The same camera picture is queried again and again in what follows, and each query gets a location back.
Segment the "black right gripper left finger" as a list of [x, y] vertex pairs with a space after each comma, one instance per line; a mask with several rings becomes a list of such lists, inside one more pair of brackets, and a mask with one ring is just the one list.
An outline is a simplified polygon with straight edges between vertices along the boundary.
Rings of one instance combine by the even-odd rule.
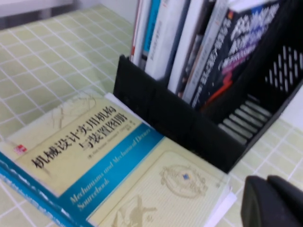
[[281, 227], [288, 223], [288, 211], [266, 180], [249, 176], [245, 181], [241, 220], [244, 227]]

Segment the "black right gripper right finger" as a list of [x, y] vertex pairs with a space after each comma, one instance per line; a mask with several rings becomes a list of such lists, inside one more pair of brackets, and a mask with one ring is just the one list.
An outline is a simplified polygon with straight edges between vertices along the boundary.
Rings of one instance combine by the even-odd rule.
[[269, 184], [275, 189], [290, 213], [303, 226], [303, 191], [277, 175], [267, 177]]

